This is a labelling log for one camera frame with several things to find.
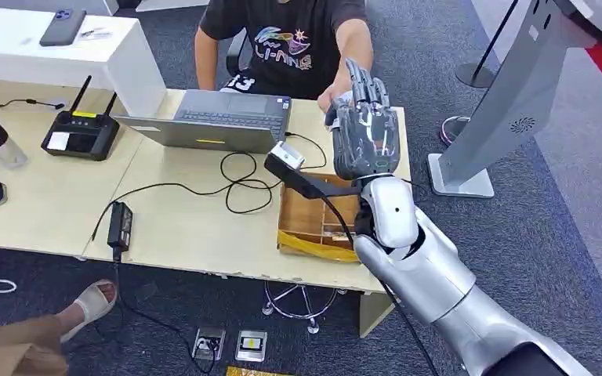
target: brown pants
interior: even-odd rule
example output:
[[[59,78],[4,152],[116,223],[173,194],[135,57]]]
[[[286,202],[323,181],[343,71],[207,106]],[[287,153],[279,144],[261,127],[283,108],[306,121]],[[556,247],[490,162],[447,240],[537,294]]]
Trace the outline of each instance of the brown pants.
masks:
[[[0,376],[64,376],[62,330],[55,316],[0,327]]]

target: yellow tape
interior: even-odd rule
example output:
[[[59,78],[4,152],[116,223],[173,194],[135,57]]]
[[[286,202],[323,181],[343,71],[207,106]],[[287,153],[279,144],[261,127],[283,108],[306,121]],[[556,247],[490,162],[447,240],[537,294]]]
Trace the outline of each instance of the yellow tape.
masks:
[[[225,143],[224,141],[219,141],[217,139],[196,139],[198,143]]]
[[[278,230],[278,243],[322,259],[340,262],[359,262],[357,254],[350,249],[336,247],[334,245],[315,244],[311,241],[299,239],[298,237],[281,230]]]
[[[271,374],[269,372],[251,371],[245,368],[228,367],[226,376],[289,376],[284,374]]]
[[[75,111],[73,112],[74,116],[81,116],[83,118],[95,118],[96,116],[98,116],[98,114],[92,114],[90,112],[80,112],[80,111]]]

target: chair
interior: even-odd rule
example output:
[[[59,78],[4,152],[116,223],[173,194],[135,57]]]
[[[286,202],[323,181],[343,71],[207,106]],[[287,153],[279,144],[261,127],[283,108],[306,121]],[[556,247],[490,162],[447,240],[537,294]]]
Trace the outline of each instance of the chair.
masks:
[[[303,301],[306,303],[306,313],[292,313],[286,310],[283,310],[278,302],[290,295],[293,291],[299,290],[301,291],[301,295],[303,296]],[[275,295],[271,292],[270,282],[268,280],[264,281],[264,294],[267,297],[266,303],[264,303],[264,307],[262,308],[262,313],[269,316],[274,310],[280,313],[282,316],[288,317],[290,319],[299,319],[299,320],[310,320],[310,324],[308,325],[308,332],[311,334],[316,334],[319,332],[320,327],[317,325],[317,321],[315,318],[320,316],[322,313],[326,312],[326,310],[333,304],[335,301],[335,297],[340,295],[345,295],[345,290],[339,289],[331,289],[329,293],[329,298],[326,302],[321,306],[320,309],[314,310],[313,305],[310,302],[310,295],[308,291],[308,287],[302,284],[291,284],[291,286],[287,287],[278,295]]]
[[[237,74],[240,74],[246,68],[241,67],[239,60],[241,59],[241,52],[243,52],[243,46],[247,37],[248,33],[244,28],[232,38],[230,49],[227,50],[227,72],[230,73],[231,77],[236,77]]]

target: foot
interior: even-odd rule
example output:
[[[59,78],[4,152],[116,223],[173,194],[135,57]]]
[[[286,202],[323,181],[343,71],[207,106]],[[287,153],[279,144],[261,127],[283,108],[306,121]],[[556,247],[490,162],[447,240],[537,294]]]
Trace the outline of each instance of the foot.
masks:
[[[98,288],[108,303],[112,303],[114,299],[116,299],[117,290],[116,286],[114,286],[114,283],[105,280],[104,284],[99,285]],[[71,331],[74,327],[77,327],[85,320],[84,311],[76,302],[69,305],[63,311],[57,313],[56,317],[61,322],[61,326],[63,328],[62,334],[66,334],[67,332]]]

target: black t-shirt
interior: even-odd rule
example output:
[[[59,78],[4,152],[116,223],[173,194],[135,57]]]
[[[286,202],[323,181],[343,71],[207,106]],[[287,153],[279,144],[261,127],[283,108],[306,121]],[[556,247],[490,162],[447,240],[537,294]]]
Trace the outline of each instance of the black t-shirt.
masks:
[[[335,32],[351,19],[365,20],[364,0],[211,0],[200,27],[216,40],[245,27],[255,78],[276,94],[316,99],[338,70]]]

